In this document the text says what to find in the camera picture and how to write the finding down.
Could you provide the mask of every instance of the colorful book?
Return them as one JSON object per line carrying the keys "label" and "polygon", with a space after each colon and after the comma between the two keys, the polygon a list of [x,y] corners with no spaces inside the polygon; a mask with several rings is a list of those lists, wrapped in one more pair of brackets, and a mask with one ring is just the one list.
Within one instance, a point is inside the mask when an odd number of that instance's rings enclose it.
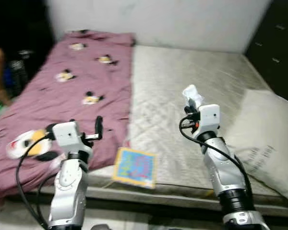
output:
{"label": "colorful book", "polygon": [[145,188],[155,188],[155,155],[129,148],[119,148],[113,180]]}

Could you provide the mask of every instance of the pillow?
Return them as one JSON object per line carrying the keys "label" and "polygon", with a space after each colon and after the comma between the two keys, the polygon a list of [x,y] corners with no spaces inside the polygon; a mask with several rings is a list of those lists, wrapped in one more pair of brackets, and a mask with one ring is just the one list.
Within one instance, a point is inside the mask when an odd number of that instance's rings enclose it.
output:
{"label": "pillow", "polygon": [[288,199],[288,101],[248,90],[225,140],[248,174]]}

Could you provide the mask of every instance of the dark cabinet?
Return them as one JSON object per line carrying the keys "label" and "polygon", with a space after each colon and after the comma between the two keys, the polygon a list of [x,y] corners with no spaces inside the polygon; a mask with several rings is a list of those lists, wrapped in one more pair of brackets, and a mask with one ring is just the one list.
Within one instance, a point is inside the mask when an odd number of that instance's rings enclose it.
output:
{"label": "dark cabinet", "polygon": [[288,0],[271,2],[245,55],[272,90],[288,100]]}

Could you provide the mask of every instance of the white wall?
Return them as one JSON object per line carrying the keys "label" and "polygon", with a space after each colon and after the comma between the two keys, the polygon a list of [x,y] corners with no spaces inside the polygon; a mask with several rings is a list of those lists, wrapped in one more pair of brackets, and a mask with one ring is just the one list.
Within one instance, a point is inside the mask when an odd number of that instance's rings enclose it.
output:
{"label": "white wall", "polygon": [[243,52],[270,0],[48,0],[55,36],[134,32],[139,44]]}

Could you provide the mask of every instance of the black cable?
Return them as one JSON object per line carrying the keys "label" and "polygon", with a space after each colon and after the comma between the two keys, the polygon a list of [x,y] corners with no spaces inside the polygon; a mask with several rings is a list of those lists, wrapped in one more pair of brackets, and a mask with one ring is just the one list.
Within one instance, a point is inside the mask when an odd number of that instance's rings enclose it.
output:
{"label": "black cable", "polygon": [[29,151],[37,144],[39,143],[40,141],[44,140],[44,139],[47,139],[48,137],[47,136],[44,136],[40,139],[38,139],[36,142],[33,143],[33,145],[31,145],[27,151],[24,153],[24,155],[20,158],[19,160],[19,163],[18,163],[18,166],[16,168],[16,183],[17,183],[17,188],[18,188],[18,192],[21,196],[21,198],[23,199],[23,202],[26,206],[26,208],[28,209],[28,211],[30,212],[30,214],[34,217],[34,219],[40,224],[40,226],[42,226],[43,229],[47,230],[48,229],[48,226],[47,224],[45,224],[41,219],[40,217],[36,214],[36,212],[34,211],[34,209],[31,207],[31,205],[29,204],[27,198],[25,197],[25,194],[24,194],[24,191],[23,191],[23,188],[21,186],[21,183],[20,183],[20,179],[19,179],[19,169],[24,161],[24,159],[26,158],[26,156],[29,154]]}
{"label": "black cable", "polygon": [[45,180],[42,181],[42,183],[40,183],[38,189],[37,189],[37,194],[36,194],[36,209],[37,209],[37,213],[39,215],[40,220],[44,223],[45,226],[47,226],[47,221],[44,219],[42,211],[40,210],[40,205],[39,205],[39,196],[40,196],[40,191],[42,189],[42,187],[44,186],[44,184],[51,179],[52,177],[55,177],[57,174],[52,174],[50,176],[48,176]]}
{"label": "black cable", "polygon": [[249,180],[249,178],[248,178],[248,175],[247,175],[246,171],[244,170],[244,167],[243,167],[241,161],[240,161],[236,156],[235,156],[235,159],[236,159],[236,161],[235,161],[234,159],[232,159],[229,155],[227,155],[227,154],[224,153],[223,151],[221,151],[221,150],[219,150],[219,149],[217,149],[217,148],[215,148],[215,147],[213,147],[213,146],[211,146],[211,145],[208,145],[208,144],[206,144],[206,143],[204,143],[204,142],[201,142],[201,141],[199,141],[199,140],[196,140],[196,139],[191,138],[191,137],[189,137],[188,135],[186,135],[186,134],[182,131],[182,123],[183,123],[185,120],[187,120],[187,119],[188,119],[188,117],[185,117],[185,118],[181,119],[181,121],[179,122],[179,131],[181,132],[181,134],[182,134],[185,138],[187,138],[188,140],[191,140],[191,141],[193,141],[193,142],[195,142],[195,143],[197,143],[197,144],[206,146],[207,148],[211,148],[211,149],[219,152],[221,155],[223,155],[224,157],[226,157],[227,159],[229,159],[234,165],[236,165],[237,168],[240,170],[240,172],[242,173],[242,175],[243,175],[243,177],[244,177],[247,195],[249,196],[249,198],[250,198],[251,201],[253,202],[253,194],[252,194],[251,183],[250,183],[250,180]]}

